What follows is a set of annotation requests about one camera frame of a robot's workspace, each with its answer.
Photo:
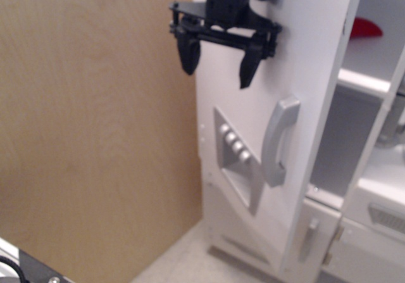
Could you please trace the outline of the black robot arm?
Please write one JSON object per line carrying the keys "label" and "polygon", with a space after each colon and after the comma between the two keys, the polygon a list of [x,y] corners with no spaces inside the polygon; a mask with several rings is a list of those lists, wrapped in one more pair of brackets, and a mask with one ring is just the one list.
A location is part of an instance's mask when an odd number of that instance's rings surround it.
{"label": "black robot arm", "polygon": [[189,75],[199,63],[201,41],[244,51],[239,70],[241,89],[250,86],[260,61],[275,55],[282,26],[255,13],[249,0],[174,1],[170,9],[170,32],[177,39],[182,68]]}

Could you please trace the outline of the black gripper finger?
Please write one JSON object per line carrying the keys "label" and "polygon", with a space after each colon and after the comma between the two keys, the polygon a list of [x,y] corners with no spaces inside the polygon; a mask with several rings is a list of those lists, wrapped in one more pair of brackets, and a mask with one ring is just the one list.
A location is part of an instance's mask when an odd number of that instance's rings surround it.
{"label": "black gripper finger", "polygon": [[250,86],[259,64],[266,58],[267,51],[265,45],[251,44],[247,47],[240,64],[240,89],[246,89]]}
{"label": "black gripper finger", "polygon": [[180,31],[177,33],[177,48],[184,72],[192,75],[201,55],[200,40],[191,33]]}

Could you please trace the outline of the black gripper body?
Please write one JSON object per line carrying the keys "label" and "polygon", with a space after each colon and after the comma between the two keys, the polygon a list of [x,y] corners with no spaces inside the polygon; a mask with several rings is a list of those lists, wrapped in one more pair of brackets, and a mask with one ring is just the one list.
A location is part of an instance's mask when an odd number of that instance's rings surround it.
{"label": "black gripper body", "polygon": [[174,1],[170,32],[185,31],[200,42],[207,41],[246,50],[251,44],[265,45],[267,57],[273,57],[282,26],[255,13],[244,0]]}

